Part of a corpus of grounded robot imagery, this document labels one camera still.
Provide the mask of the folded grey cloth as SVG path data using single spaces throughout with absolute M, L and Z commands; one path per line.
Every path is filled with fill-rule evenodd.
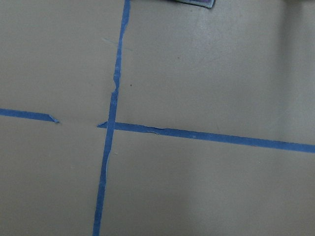
M 207 9 L 211 9 L 216 2 L 215 0 L 175 0 L 175 1 L 184 3 L 184 4 L 204 7 Z

